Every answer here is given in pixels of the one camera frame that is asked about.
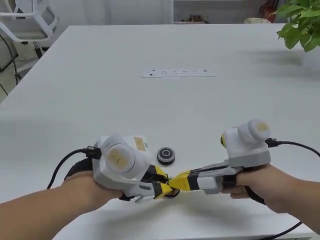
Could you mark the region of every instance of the green plant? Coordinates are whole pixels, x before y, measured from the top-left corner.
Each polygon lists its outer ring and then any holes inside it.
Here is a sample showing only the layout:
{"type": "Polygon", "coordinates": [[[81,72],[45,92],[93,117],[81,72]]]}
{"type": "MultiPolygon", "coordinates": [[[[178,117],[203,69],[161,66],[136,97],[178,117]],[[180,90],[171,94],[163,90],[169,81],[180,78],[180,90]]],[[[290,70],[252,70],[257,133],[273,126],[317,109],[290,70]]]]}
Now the green plant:
{"type": "Polygon", "coordinates": [[[320,46],[320,0],[291,1],[279,7],[275,13],[292,19],[277,32],[288,49],[298,42],[305,52],[320,46]]]}

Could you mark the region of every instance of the black strap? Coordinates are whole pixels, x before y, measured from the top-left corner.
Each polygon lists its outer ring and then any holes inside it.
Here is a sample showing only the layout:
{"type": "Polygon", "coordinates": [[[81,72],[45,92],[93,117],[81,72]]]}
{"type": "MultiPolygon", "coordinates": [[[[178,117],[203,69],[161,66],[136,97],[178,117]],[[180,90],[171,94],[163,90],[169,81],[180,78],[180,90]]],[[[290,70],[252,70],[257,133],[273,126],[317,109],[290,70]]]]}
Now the black strap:
{"type": "MultiPolygon", "coordinates": [[[[92,159],[91,158],[83,159],[82,161],[78,161],[75,165],[71,167],[71,169],[66,174],[64,180],[66,180],[68,177],[76,173],[92,171],[92,170],[93,170],[92,159]]],[[[133,198],[135,198],[135,196],[126,196],[125,194],[122,194],[122,196],[119,197],[119,199],[122,201],[130,201],[133,198]]]]}
{"type": "MultiPolygon", "coordinates": [[[[249,171],[254,171],[255,169],[256,167],[246,167],[243,169],[243,171],[249,172],[249,171]]],[[[249,186],[245,186],[245,191],[252,200],[260,204],[266,205],[265,200],[262,197],[260,197],[258,194],[256,194],[249,186]]]]}
{"type": "Polygon", "coordinates": [[[258,194],[256,194],[250,187],[245,186],[245,190],[246,190],[246,193],[248,194],[248,196],[252,200],[255,200],[256,202],[258,202],[260,204],[266,205],[265,200],[262,197],[260,197],[258,194]]]}
{"type": "Polygon", "coordinates": [[[91,158],[83,159],[82,161],[78,161],[75,165],[71,167],[71,169],[66,174],[64,180],[66,180],[68,177],[76,173],[80,173],[84,171],[92,171],[92,170],[93,170],[92,159],[91,158]]]}

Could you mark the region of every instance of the label sticker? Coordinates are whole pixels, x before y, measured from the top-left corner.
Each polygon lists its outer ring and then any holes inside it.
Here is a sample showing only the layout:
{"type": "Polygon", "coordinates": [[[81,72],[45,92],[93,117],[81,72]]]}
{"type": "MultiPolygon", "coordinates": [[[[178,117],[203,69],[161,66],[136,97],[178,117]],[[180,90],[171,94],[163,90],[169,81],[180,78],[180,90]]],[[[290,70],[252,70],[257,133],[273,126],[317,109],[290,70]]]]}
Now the label sticker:
{"type": "Polygon", "coordinates": [[[206,68],[190,69],[150,69],[141,74],[142,78],[179,78],[179,77],[216,77],[217,75],[206,68]]]}
{"type": "Polygon", "coordinates": [[[141,137],[134,137],[136,148],[140,151],[146,151],[144,140],[141,137]]]}
{"type": "Polygon", "coordinates": [[[107,159],[120,170],[124,169],[128,164],[128,160],[116,149],[112,149],[109,152],[107,159]]]}

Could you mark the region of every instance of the person's right hand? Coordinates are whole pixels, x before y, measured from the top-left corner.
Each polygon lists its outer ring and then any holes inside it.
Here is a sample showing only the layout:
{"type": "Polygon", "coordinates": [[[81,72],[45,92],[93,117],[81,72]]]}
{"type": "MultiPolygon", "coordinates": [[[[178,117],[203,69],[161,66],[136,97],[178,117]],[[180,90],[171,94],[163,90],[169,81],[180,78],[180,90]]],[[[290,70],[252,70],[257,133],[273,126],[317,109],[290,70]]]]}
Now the person's right hand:
{"type": "Polygon", "coordinates": [[[250,187],[264,199],[265,204],[276,213],[286,213],[286,203],[299,179],[290,176],[268,164],[250,172],[238,173],[237,186],[224,189],[222,193],[230,194],[233,199],[249,198],[245,186],[250,187]]]}

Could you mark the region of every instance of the metal bearing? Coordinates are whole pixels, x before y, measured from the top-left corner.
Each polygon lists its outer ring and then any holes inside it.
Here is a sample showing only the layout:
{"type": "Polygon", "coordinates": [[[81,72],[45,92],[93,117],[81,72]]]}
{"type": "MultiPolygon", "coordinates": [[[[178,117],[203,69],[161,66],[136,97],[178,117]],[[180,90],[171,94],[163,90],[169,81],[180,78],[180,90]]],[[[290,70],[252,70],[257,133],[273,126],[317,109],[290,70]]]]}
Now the metal bearing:
{"type": "Polygon", "coordinates": [[[171,165],[176,160],[175,151],[170,147],[162,147],[156,154],[156,158],[162,165],[171,165]]]}

